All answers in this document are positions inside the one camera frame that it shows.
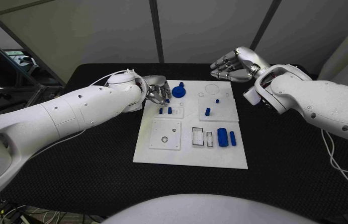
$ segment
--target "robotic hand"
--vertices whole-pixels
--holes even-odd
[[[93,86],[97,80],[56,99],[0,115],[0,191],[46,145],[102,124],[120,112],[139,110],[143,99],[166,104],[171,93],[163,76],[140,77],[132,70],[119,72],[107,75],[105,86]]]
[[[348,86],[312,81],[291,65],[270,66],[245,47],[227,53],[211,65],[211,76],[233,82],[256,79],[243,96],[260,101],[279,114],[293,108],[306,122],[348,139]]]

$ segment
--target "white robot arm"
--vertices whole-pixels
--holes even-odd
[[[211,65],[211,76],[233,82],[256,78],[243,96],[256,105],[260,101],[279,114],[293,108],[306,122],[348,139],[348,86],[312,81],[291,65],[273,65],[245,47],[237,48]]]
[[[163,76],[133,71],[110,75],[105,86],[84,87],[56,99],[0,115],[0,191],[31,155],[67,135],[142,108],[143,99],[165,105]]]

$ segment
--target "black table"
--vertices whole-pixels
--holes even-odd
[[[64,92],[126,68],[168,80],[214,80],[205,64],[84,64]],[[159,196],[210,193],[256,200],[312,219],[343,214],[348,182],[329,165],[319,129],[294,110],[279,115],[263,105],[251,106],[241,96],[251,84],[231,83],[248,170],[132,163],[140,110],[122,113],[28,161],[1,198],[51,210],[110,215]],[[343,163],[346,141],[335,136],[333,140]]]

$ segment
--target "white curtain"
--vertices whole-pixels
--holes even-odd
[[[348,86],[348,37],[320,69],[317,80],[332,81]]]

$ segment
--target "metal frame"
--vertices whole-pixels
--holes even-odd
[[[43,94],[43,92],[47,89],[47,87],[44,85],[41,85],[34,80],[34,78],[21,69],[21,67],[18,66],[18,64],[15,63],[15,61],[10,58],[10,56],[5,54],[5,52],[1,49],[0,49],[0,55],[5,58],[8,64],[13,66],[17,74],[20,74],[27,79],[27,81],[33,84],[31,87],[21,87],[21,86],[0,87],[0,92],[8,92],[8,91],[34,91],[34,94],[33,94],[31,98],[28,99],[27,104],[24,106],[24,107],[30,107],[33,105],[34,101],[37,100],[37,98],[40,97],[40,95]]]

